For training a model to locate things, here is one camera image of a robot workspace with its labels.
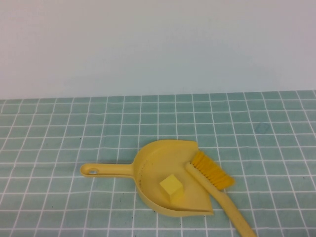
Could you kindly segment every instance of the tiled floor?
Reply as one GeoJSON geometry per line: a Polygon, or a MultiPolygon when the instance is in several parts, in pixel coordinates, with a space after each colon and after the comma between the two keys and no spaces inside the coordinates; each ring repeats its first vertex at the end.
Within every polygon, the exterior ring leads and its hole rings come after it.
{"type": "Polygon", "coordinates": [[[1,237],[238,236],[214,216],[148,209],[123,178],[85,162],[131,163],[160,139],[197,141],[236,179],[226,191],[260,237],[316,236],[314,91],[0,101],[1,237]]]}

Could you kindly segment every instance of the white grout line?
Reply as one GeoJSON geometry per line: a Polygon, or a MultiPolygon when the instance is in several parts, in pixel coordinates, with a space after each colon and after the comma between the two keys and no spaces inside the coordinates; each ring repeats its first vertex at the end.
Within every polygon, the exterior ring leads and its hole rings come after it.
{"type": "MultiPolygon", "coordinates": [[[[87,121],[88,121],[88,114],[86,114],[86,117],[85,117],[85,126],[83,128],[83,133],[85,131],[87,121]]],[[[64,210],[64,213],[63,213],[63,218],[62,218],[62,221],[61,221],[61,224],[60,224],[60,228],[62,228],[63,225],[64,225],[65,216],[66,216],[66,208],[67,208],[68,203],[69,203],[70,191],[71,191],[71,188],[72,188],[73,183],[74,183],[74,176],[75,176],[75,172],[76,172],[76,167],[78,165],[77,161],[78,161],[78,158],[79,158],[80,149],[81,149],[81,146],[82,146],[82,141],[83,141],[83,137],[82,137],[82,139],[80,141],[80,146],[79,146],[79,150],[78,150],[78,154],[77,154],[77,158],[76,158],[76,165],[75,165],[75,168],[74,168],[74,171],[73,171],[73,176],[72,176],[72,180],[71,180],[71,183],[70,183],[69,192],[68,192],[68,195],[67,195],[67,201],[66,201],[65,210],[64,210]]],[[[59,230],[58,237],[60,237],[60,235],[61,235],[61,229],[59,230]]]]}
{"type": "MultiPolygon", "coordinates": [[[[197,133],[196,115],[195,115],[194,103],[193,103],[193,95],[191,96],[192,96],[192,107],[193,107],[194,130],[196,133],[196,140],[198,142],[198,135],[197,135],[198,133],[197,133]]],[[[205,234],[206,234],[206,237],[208,237],[206,215],[204,215],[204,224],[205,224],[205,234]]]]}
{"type": "MultiPolygon", "coordinates": [[[[177,140],[178,140],[178,119],[177,119],[177,97],[176,95],[174,95],[174,104],[175,104],[175,113],[176,113],[176,135],[177,135],[177,140]]],[[[181,225],[181,237],[183,237],[183,221],[182,221],[182,217],[180,217],[180,225],[181,225]]]]}
{"type": "MultiPolygon", "coordinates": [[[[231,120],[233,121],[233,117],[232,117],[232,113],[231,113],[231,106],[228,102],[228,108],[229,108],[229,111],[230,111],[230,116],[231,116],[231,120]]],[[[236,136],[236,132],[235,132],[235,127],[232,125],[233,127],[233,131],[234,131],[234,135],[235,135],[235,141],[236,141],[236,146],[237,146],[237,150],[238,150],[238,156],[239,156],[239,159],[240,159],[240,164],[241,164],[241,169],[242,169],[242,174],[244,176],[244,180],[245,180],[245,185],[246,185],[246,190],[247,190],[247,194],[248,194],[248,199],[249,199],[249,205],[250,205],[250,209],[251,209],[251,213],[252,213],[252,216],[253,216],[253,220],[254,220],[254,225],[255,225],[255,232],[256,234],[258,235],[258,229],[257,229],[257,223],[256,223],[256,217],[255,217],[255,214],[254,214],[254,211],[253,211],[253,208],[252,208],[252,203],[251,203],[251,198],[250,198],[250,193],[249,193],[249,188],[248,188],[248,183],[247,183],[247,179],[246,179],[246,175],[245,175],[245,171],[243,169],[243,165],[242,165],[242,159],[241,159],[241,154],[240,154],[240,150],[239,150],[239,145],[238,145],[238,141],[237,141],[237,136],[236,136]]]]}
{"type": "MultiPolygon", "coordinates": [[[[281,148],[280,148],[280,146],[279,146],[279,143],[278,143],[278,140],[277,140],[277,136],[276,136],[276,134],[275,134],[275,131],[274,131],[273,126],[271,127],[271,129],[272,129],[272,131],[273,131],[273,133],[274,133],[274,137],[275,137],[276,143],[277,143],[277,145],[278,145],[278,147],[279,147],[279,151],[280,151],[280,153],[281,153],[281,157],[282,157],[282,160],[283,160],[283,164],[284,164],[284,166],[285,166],[286,174],[288,175],[288,179],[289,179],[291,188],[292,188],[292,190],[294,190],[293,184],[292,184],[292,180],[290,179],[290,175],[289,175],[289,172],[288,172],[288,170],[287,170],[287,166],[286,166],[286,163],[285,163],[285,159],[284,159],[284,157],[283,157],[283,154],[282,154],[281,148]]],[[[298,202],[298,200],[297,200],[297,197],[296,197],[296,194],[295,194],[295,193],[294,193],[294,197],[295,197],[295,201],[296,201],[296,203],[297,203],[297,206],[298,206],[298,208],[299,208],[300,216],[301,216],[301,218],[302,218],[304,227],[305,227],[306,230],[307,230],[307,226],[306,226],[306,223],[305,223],[303,214],[302,214],[302,210],[300,209],[299,202],[298,202]]]]}
{"type": "MultiPolygon", "coordinates": [[[[108,100],[107,100],[107,102],[105,103],[105,111],[107,110],[107,105],[108,105],[108,100]]],[[[104,126],[104,124],[105,124],[105,118],[106,118],[106,114],[105,114],[104,120],[103,120],[103,126],[102,126],[101,135],[103,134],[104,127],[105,127],[105,126],[104,126]]],[[[96,161],[96,163],[98,163],[98,161],[99,161],[101,143],[102,143],[102,137],[100,137],[100,142],[99,142],[99,148],[98,148],[97,161],[96,161]]],[[[90,188],[90,191],[89,191],[88,206],[87,206],[87,212],[86,212],[86,215],[85,215],[85,221],[84,221],[84,228],[83,228],[82,237],[84,237],[85,231],[86,231],[86,229],[87,229],[88,214],[89,214],[89,210],[91,210],[91,208],[89,208],[89,207],[90,207],[91,194],[92,194],[92,190],[93,190],[94,180],[95,180],[95,177],[92,178],[91,188],[90,188]]]]}
{"type": "MultiPolygon", "coordinates": [[[[123,99],[123,109],[122,109],[122,111],[124,111],[124,106],[125,106],[124,102],[125,102],[125,97],[123,99]]],[[[124,118],[124,113],[122,112],[122,119],[121,119],[121,124],[120,124],[120,129],[119,129],[118,155],[117,155],[117,162],[116,162],[116,164],[119,161],[119,146],[120,146],[120,141],[121,141],[123,118],[124,118]]],[[[115,190],[115,181],[116,181],[116,178],[114,178],[114,181],[113,181],[113,190],[112,190],[111,208],[110,208],[110,214],[109,214],[107,237],[109,237],[109,232],[110,232],[109,229],[110,229],[110,226],[111,226],[111,215],[112,215],[112,209],[113,209],[113,198],[114,198],[114,190],[115,190]]]]}
{"type": "MultiPolygon", "coordinates": [[[[252,119],[251,119],[250,113],[248,113],[248,115],[249,115],[249,119],[250,119],[250,122],[251,122],[251,127],[252,127],[253,134],[255,135],[256,132],[255,132],[255,129],[254,129],[254,127],[253,127],[253,123],[252,123],[252,119]]],[[[255,140],[256,140],[256,145],[259,147],[259,143],[258,143],[258,140],[257,140],[256,135],[255,135],[255,140]]],[[[271,186],[270,186],[270,183],[269,183],[269,179],[268,179],[266,167],[265,167],[265,164],[264,164],[264,159],[263,159],[263,157],[262,157],[262,154],[261,154],[260,149],[258,149],[258,150],[259,150],[259,155],[260,155],[260,158],[261,158],[260,161],[261,161],[261,163],[262,163],[263,171],[264,171],[264,173],[265,173],[264,176],[266,177],[267,184],[268,184],[268,188],[269,188],[269,193],[270,193],[270,195],[271,195],[273,207],[274,207],[274,209],[276,210],[277,222],[278,222],[278,225],[280,226],[280,229],[282,229],[281,221],[280,221],[280,218],[279,218],[278,213],[277,213],[276,203],[275,203],[275,200],[274,200],[274,198],[273,198],[273,194],[272,194],[272,191],[271,191],[271,186]]]]}

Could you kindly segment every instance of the brush handle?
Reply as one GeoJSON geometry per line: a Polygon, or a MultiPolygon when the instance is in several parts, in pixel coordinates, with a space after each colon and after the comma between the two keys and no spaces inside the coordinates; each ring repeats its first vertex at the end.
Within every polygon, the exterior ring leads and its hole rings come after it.
{"type": "Polygon", "coordinates": [[[86,163],[80,168],[85,177],[133,177],[132,164],[98,164],[86,163]]]}
{"type": "Polygon", "coordinates": [[[219,191],[192,164],[187,163],[186,170],[218,201],[242,237],[256,237],[251,227],[226,193],[219,191]]]}

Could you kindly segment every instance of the green tile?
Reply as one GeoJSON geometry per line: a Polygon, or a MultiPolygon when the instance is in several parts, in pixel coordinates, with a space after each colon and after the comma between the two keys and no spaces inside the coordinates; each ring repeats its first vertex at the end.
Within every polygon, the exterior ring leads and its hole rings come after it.
{"type": "Polygon", "coordinates": [[[133,209],[134,194],[133,193],[114,193],[113,209],[133,209]]]}
{"type": "Polygon", "coordinates": [[[316,212],[314,210],[303,210],[302,215],[307,227],[315,227],[316,212]]]}
{"type": "Polygon", "coordinates": [[[309,121],[316,122],[316,111],[306,111],[307,117],[309,121]]]}
{"type": "Polygon", "coordinates": [[[204,216],[188,216],[182,218],[183,228],[205,228],[204,216]]]}
{"type": "Polygon", "coordinates": [[[241,162],[226,161],[221,163],[221,167],[230,175],[243,175],[241,162]]]}
{"type": "Polygon", "coordinates": [[[314,135],[302,134],[296,135],[300,146],[316,146],[316,138],[314,135]]]}
{"type": "Polygon", "coordinates": [[[274,135],[256,135],[260,147],[277,147],[274,135]]]}
{"type": "Polygon", "coordinates": [[[157,124],[158,115],[157,114],[141,114],[140,121],[141,121],[141,124],[157,124]]]}
{"type": "Polygon", "coordinates": [[[290,177],[294,191],[314,191],[312,179],[308,176],[292,176],[290,177]]]}
{"type": "Polygon", "coordinates": [[[286,168],[282,161],[265,161],[267,175],[286,175],[286,168]]]}
{"type": "Polygon", "coordinates": [[[155,228],[157,223],[157,214],[152,210],[135,211],[135,228],[155,228]]]}
{"type": "Polygon", "coordinates": [[[291,124],[289,122],[282,122],[282,123],[276,123],[273,124],[273,129],[276,134],[290,134],[293,133],[291,124]]]}
{"type": "Polygon", "coordinates": [[[81,148],[82,149],[92,149],[98,148],[100,144],[101,137],[84,137],[82,139],[81,148]]]}
{"type": "Polygon", "coordinates": [[[17,212],[11,212],[11,211],[1,211],[0,212],[0,228],[12,228],[15,219],[17,217],[17,212]]]}
{"type": "Polygon", "coordinates": [[[92,97],[90,102],[91,103],[106,103],[107,102],[107,97],[92,97]]]}
{"type": "Polygon", "coordinates": [[[209,94],[193,94],[193,101],[209,101],[209,94]]]}
{"type": "Polygon", "coordinates": [[[5,150],[19,150],[24,142],[24,138],[7,139],[3,149],[5,150]]]}
{"type": "Polygon", "coordinates": [[[298,146],[294,135],[276,135],[279,146],[281,147],[296,147],[298,146]]]}
{"type": "Polygon", "coordinates": [[[219,148],[218,151],[221,160],[239,160],[237,148],[219,148]]]}
{"type": "Polygon", "coordinates": [[[281,152],[285,160],[303,159],[299,147],[282,147],[281,152]]]}
{"type": "Polygon", "coordinates": [[[64,210],[68,194],[47,194],[44,210],[64,210]]]}
{"type": "Polygon", "coordinates": [[[298,96],[300,99],[315,99],[315,94],[312,90],[299,90],[297,91],[298,96]]]}
{"type": "Polygon", "coordinates": [[[177,113],[193,112],[192,103],[176,103],[177,113]]]}
{"type": "Polygon", "coordinates": [[[58,150],[41,150],[38,156],[38,162],[55,162],[58,150]]]}
{"type": "Polygon", "coordinates": [[[71,107],[72,114],[84,114],[88,113],[89,104],[73,104],[71,107]]]}
{"type": "Polygon", "coordinates": [[[139,113],[139,112],[140,112],[140,103],[130,103],[130,104],[124,105],[123,113],[139,113]]]}
{"type": "Polygon", "coordinates": [[[89,114],[86,123],[87,124],[103,124],[104,117],[105,117],[105,115],[91,115],[91,114],[89,114]]]}
{"type": "Polygon", "coordinates": [[[141,125],[140,126],[140,135],[157,136],[157,134],[158,134],[157,125],[141,125]]]}
{"type": "Polygon", "coordinates": [[[279,148],[260,148],[263,160],[282,160],[279,148]]]}
{"type": "Polygon", "coordinates": [[[239,147],[256,147],[257,142],[254,135],[237,135],[237,143],[239,147]]]}
{"type": "Polygon", "coordinates": [[[174,102],[175,96],[174,95],[160,95],[159,102],[174,102]]]}
{"type": "Polygon", "coordinates": [[[89,193],[74,193],[69,195],[67,209],[85,209],[88,207],[89,193]]]}
{"type": "Polygon", "coordinates": [[[248,112],[231,112],[231,116],[233,122],[250,122],[248,112]]]}
{"type": "Polygon", "coordinates": [[[266,177],[249,176],[246,177],[249,191],[268,191],[268,182],[266,177]]]}
{"type": "Polygon", "coordinates": [[[266,100],[277,100],[280,99],[280,95],[277,91],[262,92],[263,98],[266,100]]]}
{"type": "Polygon", "coordinates": [[[196,119],[196,123],[212,123],[212,114],[211,113],[198,113],[195,114],[195,119],[196,119]]]}
{"type": "Polygon", "coordinates": [[[264,168],[261,161],[243,161],[245,175],[264,175],[264,168]]]}
{"type": "Polygon", "coordinates": [[[35,115],[32,125],[44,126],[49,125],[51,115],[35,115]]]}
{"type": "Polygon", "coordinates": [[[210,94],[210,99],[211,101],[227,100],[227,96],[225,93],[210,94]]]}
{"type": "Polygon", "coordinates": [[[19,210],[23,200],[23,194],[3,194],[0,204],[1,210],[19,210]]]}
{"type": "Polygon", "coordinates": [[[196,130],[194,124],[178,124],[178,135],[195,135],[196,130]]]}
{"type": "Polygon", "coordinates": [[[107,108],[107,104],[105,103],[98,103],[98,104],[90,104],[87,111],[89,111],[90,114],[103,114],[105,112],[105,109],[107,108]]]}
{"type": "Polygon", "coordinates": [[[87,115],[70,115],[69,125],[84,125],[87,115]]]}
{"type": "Polygon", "coordinates": [[[50,125],[66,125],[69,115],[52,115],[50,125]]]}
{"type": "Polygon", "coordinates": [[[67,145],[67,139],[65,138],[64,141],[61,137],[59,138],[45,138],[42,148],[43,149],[59,149],[61,146],[61,143],[63,141],[63,146],[67,145]]]}
{"type": "Polygon", "coordinates": [[[288,111],[287,115],[291,122],[307,121],[304,111],[288,111]]]}
{"type": "Polygon", "coordinates": [[[40,219],[40,212],[21,211],[16,228],[35,228],[40,219]]]}
{"type": "Polygon", "coordinates": [[[308,174],[307,167],[303,161],[286,161],[285,165],[290,175],[308,174]]]}
{"type": "Polygon", "coordinates": [[[120,148],[137,148],[138,136],[121,136],[119,147],[120,148]]]}
{"type": "MultiPolygon", "coordinates": [[[[135,220],[134,220],[134,226],[137,226],[137,217],[136,213],[138,211],[135,211],[135,220]]],[[[111,214],[111,222],[110,227],[111,228],[131,228],[132,227],[132,221],[133,221],[133,211],[112,211],[111,214]]]]}
{"type": "Polygon", "coordinates": [[[277,214],[283,228],[304,227],[303,220],[298,210],[278,210],[277,214]]]}
{"type": "Polygon", "coordinates": [[[228,112],[229,104],[228,101],[215,101],[211,102],[213,112],[228,112]]]}
{"type": "Polygon", "coordinates": [[[293,193],[273,193],[273,199],[275,201],[275,205],[277,209],[298,208],[296,204],[296,199],[293,193]]]}
{"type": "Polygon", "coordinates": [[[250,193],[252,208],[254,209],[274,209],[271,194],[250,193]]]}
{"type": "Polygon", "coordinates": [[[159,114],[159,124],[162,123],[176,123],[175,114],[159,114]]]}
{"type": "MultiPolygon", "coordinates": [[[[244,116],[241,116],[239,113],[235,113],[233,116],[233,122],[242,122],[245,119],[244,116]]],[[[214,123],[224,123],[232,122],[230,113],[213,113],[214,123]]]]}
{"type": "Polygon", "coordinates": [[[192,101],[192,95],[191,94],[176,95],[176,101],[177,102],[190,102],[192,101]]]}
{"type": "Polygon", "coordinates": [[[281,100],[268,100],[266,101],[267,110],[284,110],[281,100]]]}
{"type": "Polygon", "coordinates": [[[199,236],[206,237],[205,230],[183,230],[183,237],[199,236]]]}
{"type": "Polygon", "coordinates": [[[242,147],[239,148],[239,152],[242,160],[261,159],[258,148],[242,147]]]}
{"type": "Polygon", "coordinates": [[[301,110],[302,105],[299,100],[285,100],[284,101],[284,108],[286,110],[301,110]]]}
{"type": "Polygon", "coordinates": [[[181,221],[178,217],[170,217],[165,215],[158,216],[158,228],[180,228],[181,221]]]}
{"type": "Polygon", "coordinates": [[[292,191],[288,177],[268,176],[271,191],[292,191]]]}
{"type": "Polygon", "coordinates": [[[54,164],[35,164],[32,177],[51,177],[54,164]]]}
{"type": "Polygon", "coordinates": [[[49,178],[31,179],[27,192],[29,193],[45,193],[47,192],[49,178]]]}
{"type": "Polygon", "coordinates": [[[190,113],[177,114],[177,123],[194,123],[194,116],[190,113]]]}
{"type": "Polygon", "coordinates": [[[230,101],[230,111],[248,111],[246,101],[230,101]]]}
{"type": "Polygon", "coordinates": [[[0,162],[15,162],[15,159],[17,158],[18,154],[19,154],[19,151],[1,151],[0,162]]]}
{"type": "Polygon", "coordinates": [[[254,216],[255,216],[258,228],[279,227],[278,221],[277,221],[277,215],[274,210],[255,210],[254,216]]]}
{"type": "Polygon", "coordinates": [[[87,228],[104,228],[109,223],[109,211],[105,210],[89,210],[86,227],[87,228]]]}
{"type": "Polygon", "coordinates": [[[247,193],[230,193],[229,196],[238,209],[250,209],[247,193]]]}
{"type": "Polygon", "coordinates": [[[25,194],[22,210],[41,210],[46,194],[25,194]]]}
{"type": "Polygon", "coordinates": [[[316,208],[316,193],[297,193],[297,201],[300,205],[300,208],[312,209],[316,208]]]}
{"type": "Polygon", "coordinates": [[[316,159],[316,147],[302,147],[305,159],[316,159]]]}
{"type": "Polygon", "coordinates": [[[298,99],[296,91],[280,91],[280,95],[284,100],[298,99]]]}
{"type": "Polygon", "coordinates": [[[269,111],[269,117],[270,117],[271,122],[287,122],[288,121],[286,112],[284,111],[269,111]]]}
{"type": "Polygon", "coordinates": [[[215,124],[216,134],[234,134],[232,124],[215,124]]]}
{"type": "Polygon", "coordinates": [[[66,211],[63,228],[79,228],[84,226],[85,211],[66,211]]]}
{"type": "Polygon", "coordinates": [[[211,105],[209,102],[194,102],[194,112],[205,113],[211,112],[211,105]]]}

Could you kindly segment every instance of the dustpan handle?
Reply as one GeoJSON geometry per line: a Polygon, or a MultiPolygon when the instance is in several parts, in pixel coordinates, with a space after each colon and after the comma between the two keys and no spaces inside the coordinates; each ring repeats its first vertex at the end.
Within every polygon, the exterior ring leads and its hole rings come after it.
{"type": "Polygon", "coordinates": [[[96,164],[86,163],[80,168],[85,177],[133,177],[131,164],[96,164]]]}

